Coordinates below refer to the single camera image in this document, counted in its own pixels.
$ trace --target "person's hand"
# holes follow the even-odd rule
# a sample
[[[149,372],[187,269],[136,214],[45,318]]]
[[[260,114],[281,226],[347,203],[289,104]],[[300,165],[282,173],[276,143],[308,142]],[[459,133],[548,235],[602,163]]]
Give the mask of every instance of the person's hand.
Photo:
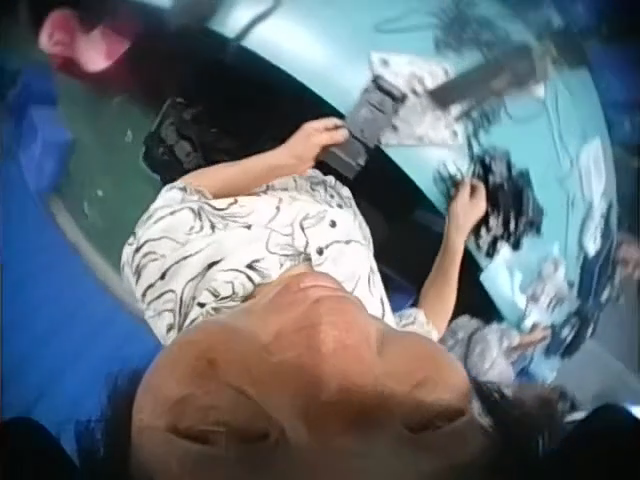
[[[473,227],[487,211],[487,193],[482,182],[465,179],[460,182],[449,205],[446,238],[464,246]]]
[[[277,153],[289,174],[302,174],[312,168],[320,152],[349,138],[349,131],[338,118],[321,118],[302,125]]]

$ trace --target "electrical wire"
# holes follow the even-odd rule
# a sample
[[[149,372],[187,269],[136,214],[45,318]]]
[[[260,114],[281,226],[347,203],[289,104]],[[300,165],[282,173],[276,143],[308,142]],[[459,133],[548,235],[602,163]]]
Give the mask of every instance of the electrical wire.
[[[229,47],[227,48],[227,57],[230,58],[253,29],[271,17],[282,6],[282,3],[283,0],[271,0],[271,4],[267,8],[249,20],[246,25],[231,38]]]

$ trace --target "cable bundle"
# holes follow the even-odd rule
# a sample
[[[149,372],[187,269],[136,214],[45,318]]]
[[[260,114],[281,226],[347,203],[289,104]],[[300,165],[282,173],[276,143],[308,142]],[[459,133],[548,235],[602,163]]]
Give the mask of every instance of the cable bundle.
[[[540,235],[544,210],[535,196],[527,170],[513,168],[508,151],[489,148],[474,155],[471,176],[487,190],[487,213],[473,231],[478,248],[493,257],[502,243],[519,250],[526,235]],[[461,172],[440,172],[437,182],[451,198]]]

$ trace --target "patterned blouse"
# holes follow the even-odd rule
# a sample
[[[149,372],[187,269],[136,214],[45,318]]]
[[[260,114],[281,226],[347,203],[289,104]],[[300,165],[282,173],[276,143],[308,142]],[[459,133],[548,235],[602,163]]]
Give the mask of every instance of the patterned blouse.
[[[392,327],[437,339],[422,310],[391,311],[351,192],[316,170],[241,197],[213,199],[180,182],[164,187],[127,241],[121,268],[167,344],[303,263],[334,277]]]

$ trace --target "person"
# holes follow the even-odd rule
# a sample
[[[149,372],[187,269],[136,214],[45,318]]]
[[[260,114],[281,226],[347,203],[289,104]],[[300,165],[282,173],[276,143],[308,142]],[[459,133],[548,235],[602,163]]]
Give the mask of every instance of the person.
[[[472,401],[507,398],[438,344],[483,186],[460,184],[417,305],[394,313],[352,195],[313,169],[347,137],[341,120],[311,121],[271,151],[187,174],[143,214],[122,273],[165,348],[120,395],[110,418],[129,440],[107,442],[121,453],[103,465],[126,458],[151,479],[482,478],[488,458],[515,458],[490,455],[523,443],[495,443],[504,416],[489,407],[489,428]],[[506,423],[536,432],[537,451],[555,411],[535,410],[546,423]]]

